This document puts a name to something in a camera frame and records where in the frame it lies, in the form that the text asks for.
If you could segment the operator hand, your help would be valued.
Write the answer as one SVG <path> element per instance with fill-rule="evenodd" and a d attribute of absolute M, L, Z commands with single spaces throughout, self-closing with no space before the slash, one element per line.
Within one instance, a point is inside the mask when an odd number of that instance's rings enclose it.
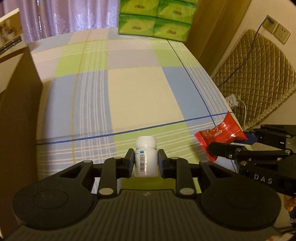
<path fill-rule="evenodd" d="M 290 223 L 295 222 L 295 209 L 296 209 L 296 198 L 293 196 L 283 196 L 284 199 L 284 208 L 288 211 L 290 216 Z"/>

